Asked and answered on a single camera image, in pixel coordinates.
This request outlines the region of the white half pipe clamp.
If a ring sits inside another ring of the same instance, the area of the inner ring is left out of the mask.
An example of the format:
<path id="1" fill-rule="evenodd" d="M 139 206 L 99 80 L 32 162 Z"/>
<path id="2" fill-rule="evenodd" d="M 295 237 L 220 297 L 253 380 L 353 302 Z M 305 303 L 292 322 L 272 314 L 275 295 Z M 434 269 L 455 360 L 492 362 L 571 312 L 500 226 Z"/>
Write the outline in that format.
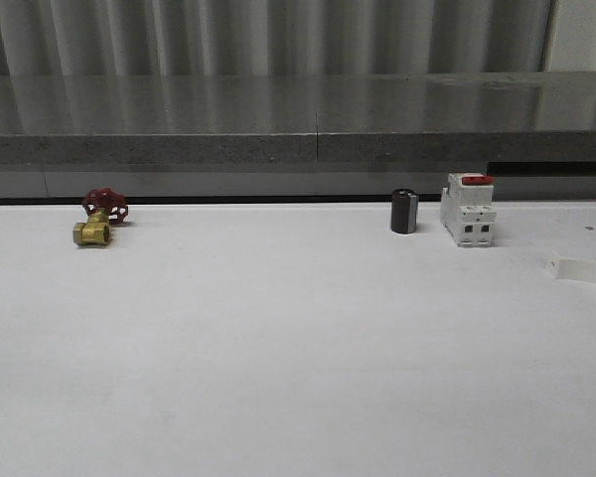
<path id="1" fill-rule="evenodd" d="M 544 269 L 553 279 L 568 279 L 596 284 L 596 260 L 553 255 Z"/>

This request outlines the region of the black cylindrical capacitor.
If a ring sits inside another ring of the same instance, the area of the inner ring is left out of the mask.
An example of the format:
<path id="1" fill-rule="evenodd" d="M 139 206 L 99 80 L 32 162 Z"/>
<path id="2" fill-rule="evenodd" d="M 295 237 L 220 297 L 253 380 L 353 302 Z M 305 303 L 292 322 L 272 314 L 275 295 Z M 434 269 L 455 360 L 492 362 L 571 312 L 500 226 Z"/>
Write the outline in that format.
<path id="1" fill-rule="evenodd" d="M 418 196 L 410 189 L 396 189 L 391 194 L 390 229 L 401 235 L 415 232 Z"/>

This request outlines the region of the brass valve red handwheel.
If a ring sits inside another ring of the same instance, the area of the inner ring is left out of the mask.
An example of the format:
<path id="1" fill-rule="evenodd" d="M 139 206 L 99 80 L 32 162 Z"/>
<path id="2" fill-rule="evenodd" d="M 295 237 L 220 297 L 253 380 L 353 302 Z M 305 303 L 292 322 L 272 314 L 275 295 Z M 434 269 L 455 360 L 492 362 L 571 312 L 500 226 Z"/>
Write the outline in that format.
<path id="1" fill-rule="evenodd" d="M 77 246 L 108 245 L 111 227 L 122 224 L 128 216 L 125 197 L 110 188 L 90 190 L 81 205 L 87 219 L 74 225 L 73 239 Z"/>

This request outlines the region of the grey stone counter ledge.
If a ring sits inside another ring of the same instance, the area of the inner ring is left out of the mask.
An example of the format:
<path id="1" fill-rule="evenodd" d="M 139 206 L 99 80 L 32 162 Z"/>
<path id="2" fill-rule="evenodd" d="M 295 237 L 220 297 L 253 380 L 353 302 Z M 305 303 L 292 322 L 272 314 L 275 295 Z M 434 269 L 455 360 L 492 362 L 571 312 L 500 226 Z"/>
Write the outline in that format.
<path id="1" fill-rule="evenodd" d="M 0 76 L 0 164 L 596 162 L 596 73 Z"/>

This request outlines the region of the white circuit breaker red switch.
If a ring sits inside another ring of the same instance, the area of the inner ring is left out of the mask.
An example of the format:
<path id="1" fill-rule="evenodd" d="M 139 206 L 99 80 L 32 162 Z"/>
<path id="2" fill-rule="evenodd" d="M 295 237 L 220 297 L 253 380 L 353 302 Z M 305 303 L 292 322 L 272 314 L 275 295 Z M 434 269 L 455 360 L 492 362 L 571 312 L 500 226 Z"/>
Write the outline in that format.
<path id="1" fill-rule="evenodd" d="M 480 173 L 450 173 L 442 189 L 440 221 L 460 247 L 492 245 L 497 212 L 494 179 Z"/>

